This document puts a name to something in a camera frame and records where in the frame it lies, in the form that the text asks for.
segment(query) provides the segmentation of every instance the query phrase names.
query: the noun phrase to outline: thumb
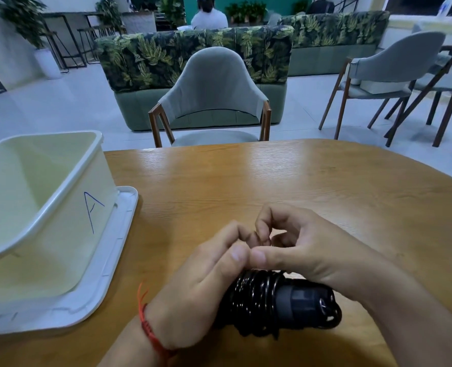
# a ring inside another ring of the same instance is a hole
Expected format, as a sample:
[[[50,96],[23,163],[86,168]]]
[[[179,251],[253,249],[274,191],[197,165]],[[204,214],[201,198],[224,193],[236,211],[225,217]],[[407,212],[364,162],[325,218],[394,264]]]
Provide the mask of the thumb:
[[[248,262],[250,248],[245,242],[236,242],[218,260],[200,286],[213,302],[220,302],[231,283]]]
[[[249,266],[270,271],[294,271],[303,266],[303,255],[299,247],[259,246],[252,248]]]

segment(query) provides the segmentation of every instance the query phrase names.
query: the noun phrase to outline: red thread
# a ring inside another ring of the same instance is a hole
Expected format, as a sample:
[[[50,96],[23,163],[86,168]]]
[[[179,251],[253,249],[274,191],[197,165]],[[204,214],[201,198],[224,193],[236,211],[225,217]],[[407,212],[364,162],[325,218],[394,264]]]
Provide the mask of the red thread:
[[[151,342],[151,345],[153,346],[153,349],[160,355],[162,358],[164,364],[168,362],[168,359],[176,355],[176,351],[168,350],[166,349],[158,340],[155,333],[153,332],[153,329],[149,325],[148,321],[146,321],[144,310],[146,309],[147,303],[144,305],[141,305],[144,299],[144,296],[147,295],[148,290],[146,290],[143,294],[143,296],[139,297],[141,293],[141,286],[143,282],[139,284],[139,287],[137,289],[137,302],[138,302],[138,313],[139,313],[139,320],[141,321],[141,327],[143,328],[144,333],[148,337],[149,341]]]

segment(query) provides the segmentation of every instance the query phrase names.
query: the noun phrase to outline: black hair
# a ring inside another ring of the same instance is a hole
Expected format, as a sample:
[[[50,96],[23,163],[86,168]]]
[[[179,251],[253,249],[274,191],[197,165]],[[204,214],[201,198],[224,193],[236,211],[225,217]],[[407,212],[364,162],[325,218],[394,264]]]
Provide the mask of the black hair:
[[[216,0],[197,0],[197,7],[204,12],[211,12]]]

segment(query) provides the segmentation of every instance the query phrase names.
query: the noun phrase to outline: white plant pot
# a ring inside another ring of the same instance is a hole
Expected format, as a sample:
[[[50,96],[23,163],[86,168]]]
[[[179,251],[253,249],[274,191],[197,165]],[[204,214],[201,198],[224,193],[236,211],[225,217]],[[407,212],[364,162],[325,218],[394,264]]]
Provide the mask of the white plant pot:
[[[48,79],[54,80],[62,77],[50,49],[37,49],[34,51],[34,56]]]

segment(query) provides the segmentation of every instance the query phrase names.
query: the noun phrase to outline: person in black shirt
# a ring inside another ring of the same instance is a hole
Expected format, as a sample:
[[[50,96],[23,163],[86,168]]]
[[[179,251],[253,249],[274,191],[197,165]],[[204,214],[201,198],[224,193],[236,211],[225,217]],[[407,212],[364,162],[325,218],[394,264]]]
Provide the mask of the person in black shirt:
[[[315,0],[308,7],[306,14],[324,14],[326,12],[332,14],[335,11],[335,4],[327,0]]]

